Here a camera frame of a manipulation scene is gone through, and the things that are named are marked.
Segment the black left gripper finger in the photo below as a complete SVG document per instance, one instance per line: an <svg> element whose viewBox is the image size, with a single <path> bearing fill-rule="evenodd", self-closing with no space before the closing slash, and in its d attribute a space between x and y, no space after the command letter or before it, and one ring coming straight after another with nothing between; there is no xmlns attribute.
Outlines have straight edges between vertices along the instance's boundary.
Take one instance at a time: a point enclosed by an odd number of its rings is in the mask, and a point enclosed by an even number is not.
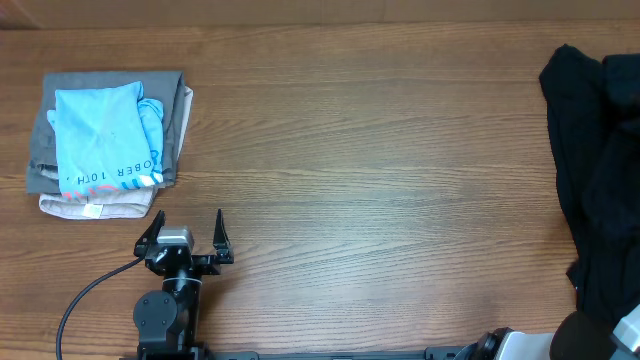
<svg viewBox="0 0 640 360"><path fill-rule="evenodd" d="M152 245L157 244L157 238L161 228L164 226L166 220L165 212L163 210L159 210L153 219L150 226L145 230L145 232L140 236L138 241L135 243L133 254L138 258L144 258L146 256L147 251Z"/></svg>
<svg viewBox="0 0 640 360"><path fill-rule="evenodd" d="M212 244L216 252L216 260L219 264L234 263L234 253L225 230L224 218L221 209L217 210Z"/></svg>

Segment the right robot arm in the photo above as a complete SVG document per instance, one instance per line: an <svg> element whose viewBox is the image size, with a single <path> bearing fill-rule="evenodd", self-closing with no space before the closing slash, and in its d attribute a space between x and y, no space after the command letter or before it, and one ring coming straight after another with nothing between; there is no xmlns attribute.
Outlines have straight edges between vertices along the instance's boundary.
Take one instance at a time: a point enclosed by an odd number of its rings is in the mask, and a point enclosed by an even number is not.
<svg viewBox="0 0 640 360"><path fill-rule="evenodd" d="M566 317L553 333L527 334L501 328L460 350L455 360L639 360L639 309L614 329L582 312Z"/></svg>

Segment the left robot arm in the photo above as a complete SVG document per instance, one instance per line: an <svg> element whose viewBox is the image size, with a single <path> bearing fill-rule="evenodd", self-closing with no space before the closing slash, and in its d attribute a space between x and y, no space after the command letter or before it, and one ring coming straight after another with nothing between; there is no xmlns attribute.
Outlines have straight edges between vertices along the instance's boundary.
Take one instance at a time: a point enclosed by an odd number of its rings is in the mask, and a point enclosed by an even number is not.
<svg viewBox="0 0 640 360"><path fill-rule="evenodd" d="M219 275L223 265L234 262L221 211L216 214L212 246L211 254L195 254L189 228L167 226L162 211L136 242L134 255L163 278L160 290L144 294L134 306L139 359L213 357L196 334L202 278Z"/></svg>

